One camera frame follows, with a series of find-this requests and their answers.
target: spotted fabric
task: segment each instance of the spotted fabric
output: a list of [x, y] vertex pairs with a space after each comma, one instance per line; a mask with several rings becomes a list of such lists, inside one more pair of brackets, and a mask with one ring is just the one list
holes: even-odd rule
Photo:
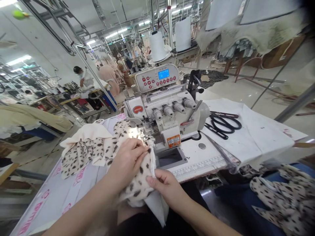
[[[97, 120], [94, 123], [100, 124], [103, 121]], [[92, 162], [93, 165], [110, 168], [119, 147], [128, 138], [138, 138], [136, 128], [131, 126], [130, 121], [120, 121], [114, 126], [112, 138], [89, 138], [77, 142], [62, 159], [62, 177], [67, 178], [76, 174], [86, 165]], [[154, 140], [149, 138], [144, 142], [145, 146], [150, 146], [149, 153], [144, 157], [139, 172], [132, 182], [119, 194], [119, 200], [127, 200], [130, 205], [143, 206], [145, 199], [153, 189], [146, 181], [147, 176], [154, 176], [155, 154], [152, 151]]]
[[288, 183], [253, 178], [251, 190], [270, 210], [252, 207], [288, 236], [309, 235], [315, 224], [315, 179], [290, 165], [282, 165], [279, 172]]

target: fluorescent light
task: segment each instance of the fluorescent light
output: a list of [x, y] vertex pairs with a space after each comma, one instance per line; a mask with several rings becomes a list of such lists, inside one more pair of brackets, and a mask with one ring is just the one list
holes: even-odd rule
[[17, 72], [17, 71], [22, 71], [22, 68], [12, 70], [11, 72], [13, 73], [13, 72]]
[[13, 60], [13, 61], [8, 62], [7, 65], [12, 66], [12, 65], [18, 64], [18, 63], [20, 63], [20, 62], [29, 60], [29, 59], [31, 59], [31, 58], [32, 58], [32, 57], [31, 57], [30, 55], [25, 55], [25, 56], [23, 56], [23, 57], [20, 57], [20, 58], [18, 58], [18, 59], [15, 59], [15, 60]]
[[96, 42], [95, 40], [91, 40], [91, 41], [87, 42], [86, 44], [90, 45], [90, 44], [95, 43], [95, 42]]
[[118, 34], [118, 32], [112, 33], [112, 34], [108, 35], [107, 37], [105, 37], [105, 39], [111, 38], [111, 37], [113, 37], [113, 36], [115, 36], [117, 34]]
[[128, 30], [128, 29], [127, 29], [127, 28], [125, 28], [125, 29], [122, 29], [122, 30], [118, 31], [118, 33], [122, 33], [122, 32], [125, 32], [126, 30]]
[[13, 3], [16, 3], [16, 2], [17, 2], [17, 0], [1, 0], [0, 1], [0, 8], [6, 7], [6, 6], [11, 5]]
[[175, 13], [178, 13], [178, 12], [180, 12], [180, 9], [176, 10], [176, 11], [172, 11], [172, 14], [175, 14]]
[[183, 9], [183, 10], [189, 9], [189, 8], [191, 8], [191, 7], [192, 7], [192, 5], [190, 5], [190, 6], [186, 6], [186, 7], [184, 7], [184, 9]]

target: scissors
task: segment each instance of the scissors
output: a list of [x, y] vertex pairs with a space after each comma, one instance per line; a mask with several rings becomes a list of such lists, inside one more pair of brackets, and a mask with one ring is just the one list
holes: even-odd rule
[[[229, 138], [225, 133], [231, 134], [234, 133], [235, 130], [242, 128], [242, 124], [238, 120], [236, 120], [239, 117], [236, 114], [210, 111], [209, 117], [211, 118], [211, 125], [205, 123], [205, 127], [225, 140]], [[227, 120], [232, 120], [233, 122], [235, 122], [237, 124], [237, 127], [231, 125]], [[230, 131], [220, 129], [219, 127], [217, 127], [216, 123], [228, 128]]]

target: warning label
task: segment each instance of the warning label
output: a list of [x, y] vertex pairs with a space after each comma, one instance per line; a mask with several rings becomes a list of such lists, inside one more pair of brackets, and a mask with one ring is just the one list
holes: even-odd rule
[[179, 134], [168, 138], [167, 139], [167, 143], [168, 143], [168, 147], [169, 148], [172, 148], [172, 147], [180, 145], [180, 136], [179, 136]]

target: machine knob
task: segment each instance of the machine knob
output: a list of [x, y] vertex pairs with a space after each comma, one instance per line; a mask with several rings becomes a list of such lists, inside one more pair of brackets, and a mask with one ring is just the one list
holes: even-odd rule
[[162, 112], [157, 109], [157, 108], [153, 108], [153, 115], [155, 117], [156, 120], [161, 120], [162, 119]]
[[168, 105], [162, 105], [162, 107], [163, 107], [163, 112], [165, 113], [165, 115], [167, 115], [169, 117], [174, 116], [172, 108], [170, 108]]
[[178, 111], [180, 113], [185, 113], [185, 108], [183, 107], [182, 104], [180, 104], [177, 101], [173, 102], [173, 108], [174, 108], [175, 111]]
[[197, 106], [197, 104], [194, 101], [192, 101], [192, 100], [190, 100], [188, 98], [183, 98], [183, 105], [185, 107], [191, 108], [191, 109], [195, 109], [196, 106]]

